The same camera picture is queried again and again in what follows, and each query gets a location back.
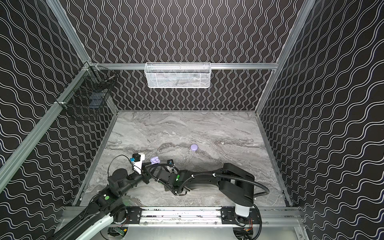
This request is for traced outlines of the purple earbud charging case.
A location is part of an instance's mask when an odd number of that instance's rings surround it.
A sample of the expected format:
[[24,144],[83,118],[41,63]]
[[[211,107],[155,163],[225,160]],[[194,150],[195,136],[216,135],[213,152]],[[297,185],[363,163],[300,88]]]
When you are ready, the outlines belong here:
[[198,147],[197,144],[192,144],[190,149],[195,152],[195,151],[197,151],[199,149],[199,147]]

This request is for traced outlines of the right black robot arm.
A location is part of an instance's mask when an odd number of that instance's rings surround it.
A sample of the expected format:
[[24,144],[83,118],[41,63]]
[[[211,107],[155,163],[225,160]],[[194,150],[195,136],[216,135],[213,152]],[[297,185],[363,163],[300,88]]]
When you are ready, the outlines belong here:
[[149,170],[149,174],[176,196],[183,196],[200,188],[217,188],[235,203],[235,215],[244,219],[250,216],[254,205],[254,188],[259,185],[254,181],[253,175],[233,164],[224,164],[222,168],[208,172],[176,171],[160,165],[159,170],[154,167]]

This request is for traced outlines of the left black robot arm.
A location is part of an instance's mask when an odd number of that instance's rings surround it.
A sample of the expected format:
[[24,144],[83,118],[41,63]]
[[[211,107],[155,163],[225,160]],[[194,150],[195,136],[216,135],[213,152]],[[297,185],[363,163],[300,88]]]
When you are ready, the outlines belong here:
[[140,182],[146,184],[151,172],[128,174],[126,169],[117,169],[108,177],[108,185],[96,194],[82,212],[68,224],[49,237],[50,240],[90,240],[97,232],[113,222],[123,223],[126,217],[115,217],[125,209],[123,196]]

